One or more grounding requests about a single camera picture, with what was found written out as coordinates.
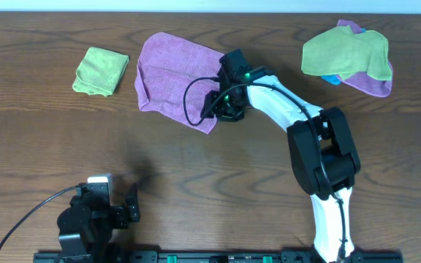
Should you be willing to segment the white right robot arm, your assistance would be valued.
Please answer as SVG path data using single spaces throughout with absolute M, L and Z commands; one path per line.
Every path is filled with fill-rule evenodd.
M 240 50 L 223 55 L 219 64 L 219 89 L 205 97 L 201 117 L 239 121 L 253 107 L 284 129 L 293 174 L 313 205 L 314 248 L 325 262 L 346 261 L 354 250 L 349 199 L 360 159 L 345 115 L 304 101 L 270 70 L 252 67 Z

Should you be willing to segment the purple microfiber cloth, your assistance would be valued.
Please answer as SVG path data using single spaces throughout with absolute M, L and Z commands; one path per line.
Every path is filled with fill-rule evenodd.
M 152 35 L 137 60 L 139 110 L 159 112 L 187 126 L 198 122 L 205 96 L 219 89 L 208 78 L 217 75 L 223 55 L 172 34 Z

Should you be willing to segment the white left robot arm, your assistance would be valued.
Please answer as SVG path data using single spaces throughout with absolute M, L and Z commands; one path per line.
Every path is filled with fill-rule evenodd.
M 128 253 L 110 242 L 115 229 L 127 229 L 140 220 L 137 186 L 126 193 L 125 203 L 110 204 L 108 183 L 81 183 L 70 207 L 58 217 L 61 253 L 54 262 L 128 262 Z

